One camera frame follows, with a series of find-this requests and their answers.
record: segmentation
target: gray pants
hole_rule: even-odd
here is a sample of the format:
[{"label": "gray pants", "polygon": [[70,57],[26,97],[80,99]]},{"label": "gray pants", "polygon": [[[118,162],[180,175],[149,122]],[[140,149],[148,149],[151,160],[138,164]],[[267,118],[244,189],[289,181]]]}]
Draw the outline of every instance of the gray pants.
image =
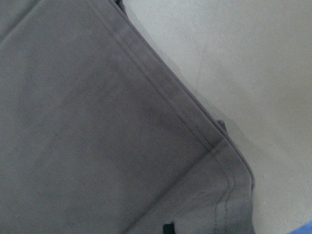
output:
[{"label": "gray pants", "polygon": [[0,22],[1,233],[252,233],[247,163],[113,0]]}]

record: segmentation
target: white floor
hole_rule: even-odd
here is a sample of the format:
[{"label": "white floor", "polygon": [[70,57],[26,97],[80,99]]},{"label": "white floor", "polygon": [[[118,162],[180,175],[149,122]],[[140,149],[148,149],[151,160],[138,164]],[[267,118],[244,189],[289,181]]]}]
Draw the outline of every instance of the white floor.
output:
[{"label": "white floor", "polygon": [[312,1],[124,4],[249,162],[256,233],[285,234],[311,221]]}]

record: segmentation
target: seam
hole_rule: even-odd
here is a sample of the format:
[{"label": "seam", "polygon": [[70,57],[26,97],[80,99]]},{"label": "seam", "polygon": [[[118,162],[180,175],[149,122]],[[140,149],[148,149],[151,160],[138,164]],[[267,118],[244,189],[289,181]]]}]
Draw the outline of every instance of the seam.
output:
[{"label": "seam", "polygon": [[[222,142],[224,142],[224,140],[220,141],[220,143],[219,143],[219,144],[215,147],[215,149],[214,149],[217,153],[220,152],[219,149],[218,149],[218,148],[219,148],[218,146],[219,146]],[[226,233],[228,233],[228,207],[227,207],[227,203],[228,203],[228,201],[230,200],[230,197],[231,197],[232,192],[234,191],[234,188],[236,187],[236,179],[235,179],[235,176],[234,176],[234,174],[233,174],[231,168],[228,166],[228,164],[227,164],[226,162],[223,162],[223,164],[225,164],[225,165],[222,167],[221,164],[220,164],[220,163],[218,162],[218,160],[216,159],[214,153],[211,152],[211,154],[214,156],[214,158],[215,158],[216,162],[218,163],[218,165],[220,166],[220,168],[226,167],[226,169],[228,169],[228,170],[230,171],[230,173],[227,173],[226,171],[222,170],[223,173],[224,173],[224,175],[225,175],[225,177],[227,178],[228,185],[227,185],[227,188],[226,188],[226,190],[224,191],[223,195],[220,197],[220,199],[218,200],[218,202],[217,202],[217,204],[216,204],[216,206],[217,206],[217,205],[221,202],[221,200],[223,199],[223,197],[226,195],[226,193],[227,193],[228,190],[230,189],[230,190],[229,190],[229,194],[227,195],[226,200],[225,200],[225,203],[224,203],[224,210],[225,210],[225,234],[226,234]],[[233,180],[233,185],[232,185],[232,186],[230,186],[230,185],[231,185],[231,182],[230,182],[230,180],[229,180],[229,174],[230,174],[230,177],[231,177],[232,180]]]},{"label": "seam", "polygon": [[[215,207],[214,207],[214,213],[215,213],[215,216],[214,216],[214,234],[216,234],[217,232],[217,229],[218,229],[218,224],[217,224],[217,208],[218,208],[218,204],[222,201],[223,197],[226,195],[229,187],[230,187],[230,180],[229,180],[229,177],[227,176],[226,172],[224,171],[224,168],[221,166],[221,164],[219,163],[219,161],[215,158],[214,156],[214,160],[216,161],[216,163],[218,164],[221,172],[223,173],[224,177],[226,178],[227,180],[227,187],[226,189],[224,190],[224,192],[222,193],[221,197],[219,198],[219,200],[216,202],[215,204]],[[227,229],[227,209],[226,209],[226,202],[225,201],[225,204],[224,204],[224,207],[225,207],[225,230]]]},{"label": "seam", "polygon": [[[92,0],[91,0],[91,1],[86,1],[86,0],[84,0],[84,1],[85,1],[85,3],[87,4],[87,6],[94,12],[94,14],[95,14],[94,16],[95,16],[96,18],[98,18],[98,20],[100,21],[100,23],[101,23],[101,24],[104,26],[104,28],[111,34],[111,36],[115,39],[115,41],[118,43],[118,45],[119,45],[119,46],[122,48],[122,50],[126,53],[126,55],[129,56],[129,58],[130,58],[131,61],[136,65],[136,67],[138,68],[138,70],[146,77],[146,79],[147,79],[147,80],[152,84],[152,86],[160,93],[160,95],[170,104],[170,106],[173,108],[173,110],[174,110],[174,111],[178,114],[178,116],[182,119],[183,123],[186,124],[186,126],[191,130],[191,132],[193,133],[193,135],[198,139],[198,137],[196,136],[196,134],[194,134],[193,129],[183,120],[182,116],[184,116],[185,118],[187,118],[185,115],[183,115],[183,112],[182,112],[179,108],[177,108],[176,105],[174,105],[174,104],[172,103],[172,101],[169,100],[169,98],[166,98],[166,97],[165,97],[165,95],[160,91],[160,87],[156,87],[155,84],[153,84],[153,82],[148,78],[147,74],[140,68],[138,62],[136,62],[136,61],[134,60],[134,58],[132,57],[132,56],[135,56],[135,54],[133,54],[133,53],[132,53],[132,54],[129,54],[129,52],[125,50],[124,46],[126,46],[127,49],[128,49],[129,51],[131,51],[131,49],[128,47],[128,45],[122,40],[122,38],[120,38],[120,39],[116,38],[116,36],[114,36],[114,34],[112,33],[112,31],[111,31],[109,28],[107,28],[107,26],[104,24],[104,22],[102,21],[102,19],[101,19],[101,18],[98,16],[98,14],[94,11],[93,7],[96,8],[96,9],[101,13],[101,10],[98,8],[98,6],[97,6]],[[202,134],[197,128],[196,128],[195,130],[197,130],[197,132],[200,133],[200,134],[202,135],[202,137],[205,138],[206,142],[211,146],[212,149],[215,149],[215,146],[213,146],[213,145],[208,141],[208,139],[204,136],[204,134]],[[209,152],[212,150],[212,149],[208,149],[207,146],[204,145],[201,141],[200,141],[200,143],[201,143],[201,144],[203,145],[203,147],[205,147]],[[224,171],[223,171],[223,173],[224,173],[224,176],[227,178],[228,185],[227,185],[227,189],[226,189],[225,193],[221,196],[220,200],[217,202],[216,207],[217,207],[218,203],[222,200],[223,196],[226,194],[226,192],[228,191],[228,189],[229,189],[229,187],[230,187],[229,177],[228,177],[227,173],[225,173]],[[138,222],[138,220],[139,220],[142,216],[144,216],[150,209],[151,209],[151,207],[148,208],[147,210],[145,210],[145,211],[143,212],[143,214],[141,214],[138,218],[136,218],[136,219],[132,222],[132,224],[130,224],[130,226],[129,226],[125,231],[122,232],[122,234],[127,233],[127,232]]]},{"label": "seam", "polygon": [[[114,2],[111,2],[111,0],[108,0],[108,2],[116,9],[116,6]],[[214,118],[207,112],[207,110],[203,107],[203,105],[196,99],[196,97],[186,88],[186,86],[176,77],[176,75],[168,68],[168,66],[165,64],[165,62],[159,57],[159,55],[154,51],[154,49],[147,43],[146,40],[144,40],[143,36],[139,33],[139,31],[131,24],[127,16],[116,9],[117,13],[123,18],[123,20],[126,22],[126,24],[132,28],[133,32],[139,37],[140,41],[149,49],[149,51],[154,55],[154,57],[160,62],[161,66],[165,69],[165,71],[168,73],[168,75],[173,78],[177,84],[185,91],[185,93],[191,98],[191,100],[197,105],[197,107],[203,112],[203,114],[209,119],[209,121],[216,127],[221,134],[227,139],[228,143],[232,146],[232,148],[235,150],[235,152],[238,154],[241,161],[246,166],[252,180],[252,189],[254,188],[254,174],[251,171],[251,168],[247,161],[245,160],[244,156],[241,154],[241,152],[235,147],[234,143],[230,139],[229,135],[218,125],[218,123],[214,120]]]}]

